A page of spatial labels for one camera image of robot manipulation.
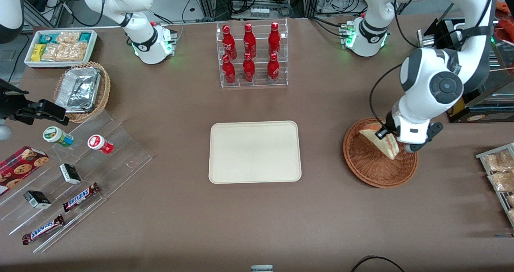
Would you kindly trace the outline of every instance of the red cookie box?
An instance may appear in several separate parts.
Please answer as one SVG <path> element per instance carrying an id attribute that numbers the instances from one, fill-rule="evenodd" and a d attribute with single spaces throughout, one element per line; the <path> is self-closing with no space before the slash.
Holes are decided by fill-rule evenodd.
<path id="1" fill-rule="evenodd" d="M 0 196 L 14 188 L 33 171 L 49 161 L 46 153 L 24 146 L 0 162 Z"/>

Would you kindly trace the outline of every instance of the brown table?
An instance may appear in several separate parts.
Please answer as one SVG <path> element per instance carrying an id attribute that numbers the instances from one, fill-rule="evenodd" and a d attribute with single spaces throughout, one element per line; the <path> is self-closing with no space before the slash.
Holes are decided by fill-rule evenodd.
<path id="1" fill-rule="evenodd" d="M 413 40 L 434 17 L 400 20 Z M 43 254 L 0 226 L 0 270 L 237 272 L 270 263 L 277 272 L 345 272 L 374 254 L 408 272 L 512 271 L 514 239 L 493 237 L 510 231 L 507 218 L 474 158 L 512 142 L 512 124 L 447 124 L 419 152 L 410 182 L 372 188 L 349 171 L 342 138 L 371 116 L 371 85 L 411 48 L 392 25 L 383 50 L 361 58 L 308 20 L 289 24 L 290 85 L 230 91 L 219 83 L 215 23 L 185 26 L 176 56 L 158 65 L 136 58 L 122 29 L 98 29 L 93 59 L 112 79 L 108 110 L 154 159 Z M 21 87 L 51 99 L 62 72 L 27 68 Z M 396 72 L 376 92 L 377 112 L 401 95 Z M 275 120 L 298 124 L 298 182 L 209 182 L 213 124 Z M 0 143 L 1 158 L 22 145 L 48 149 L 41 131 L 49 124 L 10 122 L 15 134 Z M 396 271 L 380 260 L 358 271 L 372 270 Z"/>

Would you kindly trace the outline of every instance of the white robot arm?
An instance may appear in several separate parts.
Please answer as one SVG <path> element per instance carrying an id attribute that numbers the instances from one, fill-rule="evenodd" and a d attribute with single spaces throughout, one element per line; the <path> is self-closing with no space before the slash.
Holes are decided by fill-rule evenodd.
<path id="1" fill-rule="evenodd" d="M 169 29 L 152 26 L 142 11 L 149 10 L 154 0 L 85 0 L 88 7 L 104 14 L 123 27 L 141 61 L 156 64 L 173 54 Z"/>
<path id="2" fill-rule="evenodd" d="M 389 25 L 394 19 L 394 0 L 365 0 L 368 11 L 346 24 L 345 47 L 359 56 L 369 57 L 377 54 L 386 39 Z M 409 0 L 397 0 L 406 3 Z"/>
<path id="3" fill-rule="evenodd" d="M 0 0 L 0 44 L 13 41 L 23 28 L 23 0 Z"/>
<path id="4" fill-rule="evenodd" d="M 430 141 L 431 134 L 442 129 L 442 124 L 433 126 L 430 120 L 455 105 L 464 90 L 476 89 L 489 73 L 483 54 L 490 39 L 492 0 L 448 1 L 464 12 L 461 32 L 467 39 L 460 51 L 421 48 L 412 52 L 400 70 L 405 95 L 387 116 L 384 129 L 395 131 L 397 139 L 408 144 L 407 151 L 417 151 Z"/>

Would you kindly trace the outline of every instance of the clear acrylic bottle rack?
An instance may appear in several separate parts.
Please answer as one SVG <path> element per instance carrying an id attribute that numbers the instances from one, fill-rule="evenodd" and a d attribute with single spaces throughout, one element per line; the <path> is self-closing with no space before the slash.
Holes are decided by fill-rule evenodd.
<path id="1" fill-rule="evenodd" d="M 74 137 L 71 146 L 55 144 L 46 152 L 50 159 L 46 165 L 0 197 L 2 226 L 10 231 L 10 235 L 20 239 L 20 245 L 23 235 L 37 230 L 58 215 L 63 215 L 66 223 L 63 227 L 54 228 L 27 245 L 34 253 L 48 249 L 152 159 L 145 149 L 129 136 L 122 123 L 107 111 L 88 119 L 70 134 Z M 114 144 L 114 150 L 110 154 L 105 155 L 88 147 L 89 137 L 95 134 Z M 63 163 L 73 164 L 77 168 L 82 178 L 80 184 L 69 184 L 64 181 L 59 169 Z M 64 213 L 62 204 L 86 190 L 94 182 L 101 191 Z M 46 210 L 32 208 L 23 196 L 28 190 L 43 192 L 52 205 Z"/>
<path id="2" fill-rule="evenodd" d="M 243 61 L 244 61 L 244 53 L 245 47 L 243 45 L 243 37 L 245 35 L 244 23 L 251 23 L 253 34 L 255 34 L 255 39 L 257 42 L 257 56 L 253 58 L 253 62 L 255 63 L 255 80 L 253 83 L 248 83 L 244 79 L 243 72 Z M 279 33 L 281 36 L 280 39 L 280 52 L 278 54 L 278 62 L 280 64 L 279 69 L 279 79 L 277 83 L 268 82 L 268 62 L 269 62 L 269 54 L 268 54 L 268 36 L 271 31 L 271 23 L 277 22 L 279 24 Z M 223 32 L 222 26 L 229 25 L 230 33 L 234 37 L 235 40 L 235 48 L 237 51 L 237 58 L 232 60 L 232 63 L 235 67 L 235 84 L 228 85 L 226 80 L 224 79 L 223 74 L 223 61 L 222 56 L 224 54 L 223 49 Z M 279 20 L 255 20 L 255 21 L 245 21 L 245 22 L 225 22 L 225 23 L 217 23 L 216 28 L 216 44 L 217 44 L 217 52 L 218 52 L 218 65 L 220 66 L 220 82 L 222 87 L 228 88 L 237 88 L 237 87 L 267 87 L 267 86 L 283 86 L 288 85 L 289 73 L 288 73 L 288 21 L 287 19 L 279 19 Z"/>

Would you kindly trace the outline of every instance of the red coca-cola bottle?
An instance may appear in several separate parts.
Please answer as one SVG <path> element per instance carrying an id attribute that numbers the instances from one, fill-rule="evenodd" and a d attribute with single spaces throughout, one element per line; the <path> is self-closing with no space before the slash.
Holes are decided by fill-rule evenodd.
<path id="1" fill-rule="evenodd" d="M 245 53 L 245 61 L 243 62 L 243 70 L 245 71 L 246 82 L 252 83 L 255 78 L 255 63 L 249 52 Z"/>
<path id="2" fill-rule="evenodd" d="M 273 52 L 279 54 L 280 51 L 280 34 L 279 34 L 279 24 L 277 22 L 271 23 L 271 32 L 268 37 L 268 45 L 269 45 L 269 55 Z"/>
<path id="3" fill-rule="evenodd" d="M 252 58 L 257 56 L 257 44 L 255 43 L 255 34 L 252 31 L 252 24 L 245 24 L 245 37 L 243 38 L 245 44 L 245 52 L 250 53 Z"/>
<path id="4" fill-rule="evenodd" d="M 227 54 L 223 54 L 223 74 L 225 77 L 226 84 L 234 85 L 235 84 L 235 68 L 234 65 L 230 62 L 230 57 Z"/>
<path id="5" fill-rule="evenodd" d="M 230 59 L 235 60 L 237 58 L 237 51 L 235 50 L 235 40 L 234 36 L 230 34 L 230 27 L 228 25 L 223 25 L 223 49 L 225 50 L 225 54 L 230 56 Z"/>
<path id="6" fill-rule="evenodd" d="M 279 62 L 277 61 L 277 54 L 272 53 L 268 62 L 268 82 L 274 84 L 279 80 Z"/>

